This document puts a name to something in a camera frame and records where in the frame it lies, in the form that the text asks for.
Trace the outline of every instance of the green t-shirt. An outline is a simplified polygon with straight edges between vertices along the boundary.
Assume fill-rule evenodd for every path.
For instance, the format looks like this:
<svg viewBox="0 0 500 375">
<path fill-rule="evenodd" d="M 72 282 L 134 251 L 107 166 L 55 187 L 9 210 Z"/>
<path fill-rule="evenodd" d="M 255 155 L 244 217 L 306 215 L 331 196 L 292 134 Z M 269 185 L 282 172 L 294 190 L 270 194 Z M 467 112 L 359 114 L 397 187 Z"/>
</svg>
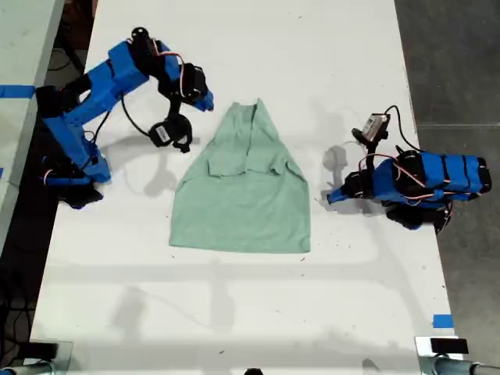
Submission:
<svg viewBox="0 0 500 375">
<path fill-rule="evenodd" d="M 261 100 L 234 103 L 177 187 L 170 245 L 310 250 L 309 189 Z"/>
</svg>

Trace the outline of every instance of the blue tape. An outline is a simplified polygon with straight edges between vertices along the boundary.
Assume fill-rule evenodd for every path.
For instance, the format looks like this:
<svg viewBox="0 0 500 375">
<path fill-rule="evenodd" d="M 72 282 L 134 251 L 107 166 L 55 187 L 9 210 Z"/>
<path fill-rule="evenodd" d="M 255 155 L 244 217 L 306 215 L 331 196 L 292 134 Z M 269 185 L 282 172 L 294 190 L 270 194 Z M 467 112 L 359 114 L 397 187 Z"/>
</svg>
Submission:
<svg viewBox="0 0 500 375">
<path fill-rule="evenodd" d="M 0 84 L 0 98 L 31 98 L 34 86 L 25 84 Z"/>
<path fill-rule="evenodd" d="M 450 314 L 436 314 L 432 319 L 433 328 L 453 328 L 453 317 Z"/>
</svg>

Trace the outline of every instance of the white table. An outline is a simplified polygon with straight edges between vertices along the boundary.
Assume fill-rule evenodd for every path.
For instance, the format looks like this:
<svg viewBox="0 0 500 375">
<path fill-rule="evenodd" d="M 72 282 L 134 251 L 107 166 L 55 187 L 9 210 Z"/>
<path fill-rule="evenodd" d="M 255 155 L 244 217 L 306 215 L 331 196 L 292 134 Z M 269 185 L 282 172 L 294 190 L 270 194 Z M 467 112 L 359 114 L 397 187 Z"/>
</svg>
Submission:
<svg viewBox="0 0 500 375">
<path fill-rule="evenodd" d="M 98 139 L 112 183 L 81 211 L 59 206 L 31 338 L 72 341 L 84 373 L 420 373 L 414 337 L 453 334 L 431 324 L 449 313 L 433 229 L 406 230 L 370 203 L 318 203 L 325 153 L 343 148 L 341 175 L 354 170 L 364 153 L 350 130 L 372 112 L 398 104 L 416 142 L 393 1 L 101 0 L 87 68 L 136 26 L 204 68 L 216 109 L 183 106 L 200 138 L 187 155 L 113 110 Z M 232 101 L 257 98 L 309 182 L 312 251 L 169 247 L 176 183 Z M 154 80 L 127 106 L 144 128 L 168 109 Z M 378 151 L 395 154 L 390 131 Z"/>
<path fill-rule="evenodd" d="M 43 84 L 63 0 L 0 0 L 0 84 Z M 0 254 L 37 115 L 34 98 L 0 98 Z"/>
</svg>

